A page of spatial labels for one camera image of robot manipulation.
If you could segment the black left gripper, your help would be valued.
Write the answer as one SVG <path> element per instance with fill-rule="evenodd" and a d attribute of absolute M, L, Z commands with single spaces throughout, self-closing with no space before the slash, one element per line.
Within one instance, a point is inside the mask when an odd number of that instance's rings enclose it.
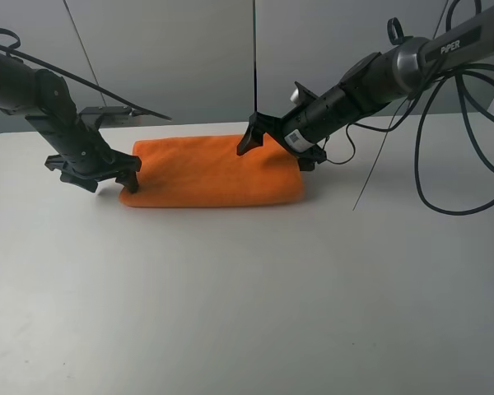
<path fill-rule="evenodd" d="M 94 193 L 98 184 L 114 179 L 123 185 L 129 193 L 139 189 L 137 172 L 142 162 L 137 156 L 111 149 L 100 149 L 92 144 L 58 144 L 50 146 L 57 152 L 48 156 L 44 165 L 50 170 L 60 172 L 60 181 L 83 188 Z"/>

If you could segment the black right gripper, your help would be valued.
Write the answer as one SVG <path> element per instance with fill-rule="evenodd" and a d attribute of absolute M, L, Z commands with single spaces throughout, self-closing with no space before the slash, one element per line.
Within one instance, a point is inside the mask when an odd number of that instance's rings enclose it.
<path fill-rule="evenodd" d="M 314 171 L 316 165 L 327 160 L 323 148 L 306 140 L 297 128 L 292 127 L 290 132 L 285 132 L 283 125 L 281 118 L 259 112 L 251 114 L 249 126 L 236 147 L 236 154 L 242 156 L 261 147 L 264 136 L 268 135 L 297 160 L 300 171 Z"/>

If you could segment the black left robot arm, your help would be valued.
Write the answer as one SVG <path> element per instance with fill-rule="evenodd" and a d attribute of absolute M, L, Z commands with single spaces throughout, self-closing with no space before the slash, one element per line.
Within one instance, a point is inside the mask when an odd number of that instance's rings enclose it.
<path fill-rule="evenodd" d="M 128 117 L 130 108 L 87 107 L 79 112 L 62 77 L 0 53 L 0 110 L 25 118 L 57 152 L 44 165 L 60 171 L 62 182 L 93 193 L 99 182 L 114 179 L 130 193 L 138 190 L 141 160 L 110 148 L 100 134 L 104 120 Z"/>

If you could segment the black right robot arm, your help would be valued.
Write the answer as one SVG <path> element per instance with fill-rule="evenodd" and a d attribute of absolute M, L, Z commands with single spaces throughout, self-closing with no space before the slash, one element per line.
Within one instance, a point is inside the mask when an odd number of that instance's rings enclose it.
<path fill-rule="evenodd" d="M 285 116 L 252 114 L 237 154 L 262 146 L 270 136 L 297 159 L 300 170 L 313 170 L 327 160 L 319 142 L 332 133 L 395 100 L 415 97 L 441 72 L 494 55 L 494 6 L 433 40 L 403 36 L 396 18 L 389 20 L 388 33 L 390 51 L 367 55 L 322 95 L 296 84 L 291 95 L 295 106 Z"/>

